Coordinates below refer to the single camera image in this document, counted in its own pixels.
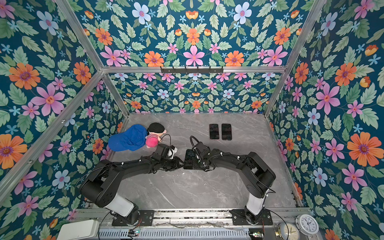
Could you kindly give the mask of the black phone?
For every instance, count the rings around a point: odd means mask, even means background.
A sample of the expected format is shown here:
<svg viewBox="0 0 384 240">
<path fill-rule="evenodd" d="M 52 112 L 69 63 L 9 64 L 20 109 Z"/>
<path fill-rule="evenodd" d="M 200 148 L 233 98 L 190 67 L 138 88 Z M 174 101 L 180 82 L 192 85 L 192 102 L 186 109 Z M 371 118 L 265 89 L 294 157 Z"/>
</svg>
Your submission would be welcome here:
<svg viewBox="0 0 384 240">
<path fill-rule="evenodd" d="M 186 151 L 185 160 L 184 160 L 184 170 L 197 170 L 199 167 L 198 158 L 193 149 L 188 149 Z"/>
<path fill-rule="evenodd" d="M 233 139 L 232 125 L 231 124 L 222 124 L 222 140 L 231 141 L 232 139 Z"/>
<path fill-rule="evenodd" d="M 210 132 L 210 140 L 219 140 L 220 139 L 219 125 L 218 124 L 210 124 L 209 125 L 209 132 Z"/>
</svg>

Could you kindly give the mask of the black phone front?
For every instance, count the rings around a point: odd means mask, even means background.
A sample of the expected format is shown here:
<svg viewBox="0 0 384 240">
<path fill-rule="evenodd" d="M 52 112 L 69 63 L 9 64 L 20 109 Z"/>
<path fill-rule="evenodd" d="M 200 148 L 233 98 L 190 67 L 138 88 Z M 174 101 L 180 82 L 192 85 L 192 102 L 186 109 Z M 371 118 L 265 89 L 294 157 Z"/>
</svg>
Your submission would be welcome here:
<svg viewBox="0 0 384 240">
<path fill-rule="evenodd" d="M 188 149 L 186 151 L 185 160 L 184 160 L 184 170 L 197 170 L 199 167 L 198 158 L 193 149 Z"/>
</svg>

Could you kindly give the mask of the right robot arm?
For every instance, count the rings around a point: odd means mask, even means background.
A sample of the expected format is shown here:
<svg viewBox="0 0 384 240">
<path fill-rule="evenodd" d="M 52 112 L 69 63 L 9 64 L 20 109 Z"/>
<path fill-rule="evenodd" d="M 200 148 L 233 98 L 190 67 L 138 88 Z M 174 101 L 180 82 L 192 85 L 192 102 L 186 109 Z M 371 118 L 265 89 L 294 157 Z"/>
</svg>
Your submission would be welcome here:
<svg viewBox="0 0 384 240">
<path fill-rule="evenodd" d="M 268 194 L 276 193 L 272 189 L 276 180 L 274 171 L 255 152 L 236 155 L 219 149 L 210 149 L 194 136 L 190 136 L 190 142 L 196 158 L 190 163 L 192 170 L 211 172 L 217 168 L 224 168 L 240 176 L 249 191 L 244 218 L 250 225 L 258 224 L 263 217 Z"/>
</svg>

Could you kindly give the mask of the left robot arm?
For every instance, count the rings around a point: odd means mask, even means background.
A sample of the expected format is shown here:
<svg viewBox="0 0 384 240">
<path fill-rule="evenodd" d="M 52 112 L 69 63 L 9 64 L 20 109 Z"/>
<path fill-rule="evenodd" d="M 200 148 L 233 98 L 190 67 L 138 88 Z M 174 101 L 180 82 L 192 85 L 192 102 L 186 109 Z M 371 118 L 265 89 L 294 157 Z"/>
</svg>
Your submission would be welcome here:
<svg viewBox="0 0 384 240">
<path fill-rule="evenodd" d="M 174 146 L 160 144 L 150 156 L 126 162 L 100 161 L 80 186 L 80 193 L 99 208 L 111 212 L 118 223 L 127 226 L 140 221 L 138 206 L 118 194 L 123 180 L 137 175 L 155 174 L 158 171 L 172 172 L 184 166 L 175 156 Z"/>
</svg>

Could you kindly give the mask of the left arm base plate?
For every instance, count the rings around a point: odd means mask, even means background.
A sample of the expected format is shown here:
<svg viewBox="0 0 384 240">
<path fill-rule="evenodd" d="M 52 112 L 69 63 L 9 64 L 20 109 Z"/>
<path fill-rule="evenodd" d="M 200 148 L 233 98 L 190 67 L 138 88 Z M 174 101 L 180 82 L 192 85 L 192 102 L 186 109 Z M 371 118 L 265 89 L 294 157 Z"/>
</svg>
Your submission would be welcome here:
<svg viewBox="0 0 384 240">
<path fill-rule="evenodd" d="M 127 217 L 113 214 L 113 227 L 151 226 L 154 220 L 154 210 L 133 210 Z"/>
</svg>

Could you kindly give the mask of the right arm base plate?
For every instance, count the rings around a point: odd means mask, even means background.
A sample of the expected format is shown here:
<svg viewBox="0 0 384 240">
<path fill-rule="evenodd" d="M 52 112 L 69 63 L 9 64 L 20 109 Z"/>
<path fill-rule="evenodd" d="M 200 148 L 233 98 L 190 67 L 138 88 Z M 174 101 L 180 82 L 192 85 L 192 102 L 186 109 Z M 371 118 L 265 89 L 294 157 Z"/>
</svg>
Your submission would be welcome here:
<svg viewBox="0 0 384 240">
<path fill-rule="evenodd" d="M 271 212 L 267 209 L 262 209 L 262 211 L 258 215 L 252 214 L 247 209 L 233 209 L 230 210 L 229 213 L 232 215 L 233 225 L 235 226 L 273 225 Z"/>
</svg>

